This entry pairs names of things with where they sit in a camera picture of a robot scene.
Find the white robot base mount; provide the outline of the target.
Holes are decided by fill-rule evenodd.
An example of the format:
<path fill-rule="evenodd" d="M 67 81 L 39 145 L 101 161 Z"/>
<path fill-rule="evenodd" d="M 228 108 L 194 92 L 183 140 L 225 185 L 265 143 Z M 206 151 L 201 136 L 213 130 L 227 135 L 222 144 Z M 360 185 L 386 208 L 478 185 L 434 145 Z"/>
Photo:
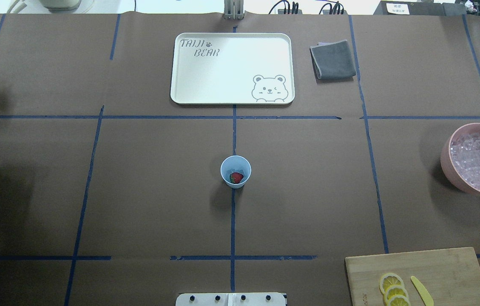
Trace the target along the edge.
<path fill-rule="evenodd" d="M 179 294 L 176 306 L 287 306 L 280 292 L 213 292 Z"/>

